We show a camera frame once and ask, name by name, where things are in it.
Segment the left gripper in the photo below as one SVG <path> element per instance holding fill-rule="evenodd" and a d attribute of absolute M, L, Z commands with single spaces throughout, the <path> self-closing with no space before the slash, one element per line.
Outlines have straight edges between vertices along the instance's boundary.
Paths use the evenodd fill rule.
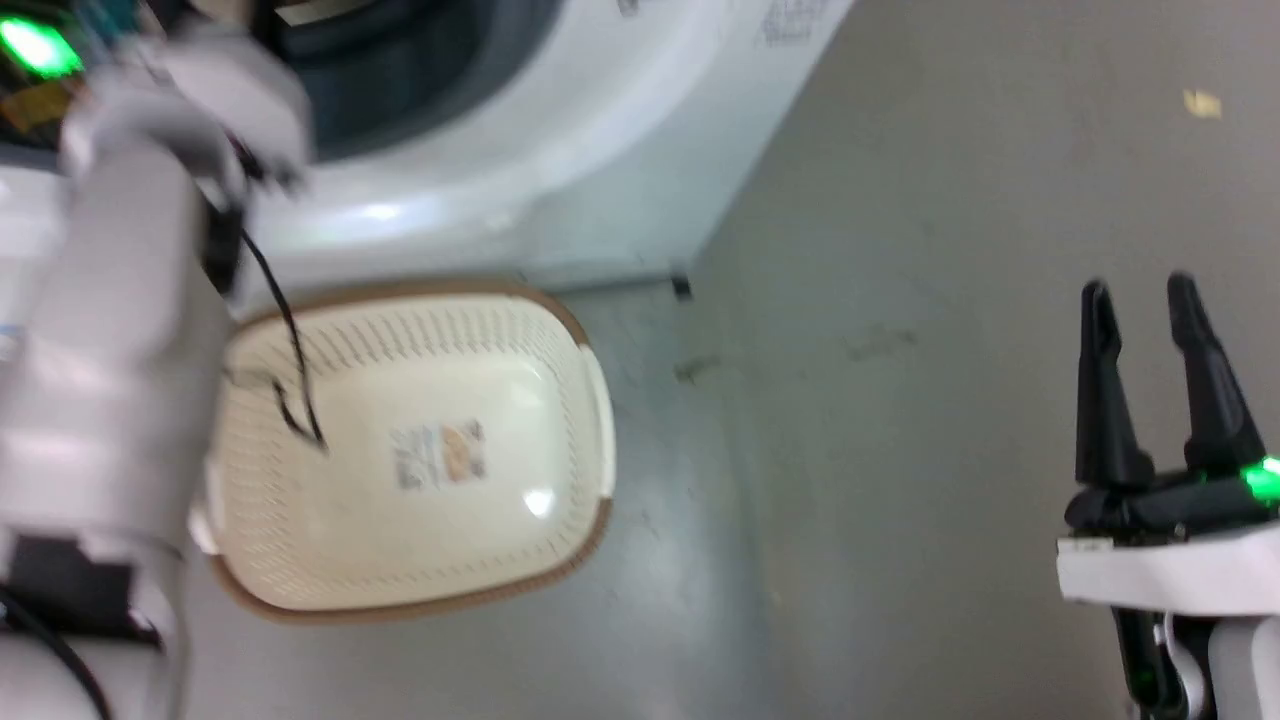
<path fill-rule="evenodd" d="M 51 151 L 88 68 L 137 29 L 134 1 L 1 3 L 3 146 Z"/>

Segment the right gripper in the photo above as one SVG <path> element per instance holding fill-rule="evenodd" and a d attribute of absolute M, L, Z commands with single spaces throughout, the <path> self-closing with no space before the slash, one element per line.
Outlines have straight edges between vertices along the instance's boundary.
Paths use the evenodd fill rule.
<path fill-rule="evenodd" d="M 1277 459 L 1267 456 L 1245 396 L 1204 309 L 1196 279 L 1167 278 L 1190 434 L 1187 466 L 1204 474 L 1126 501 L 1129 525 L 1059 539 L 1065 600 L 1153 612 L 1276 612 Z M 1123 387 L 1123 351 L 1108 287 L 1082 290 L 1076 374 L 1080 486 L 1140 491 L 1155 484 Z"/>

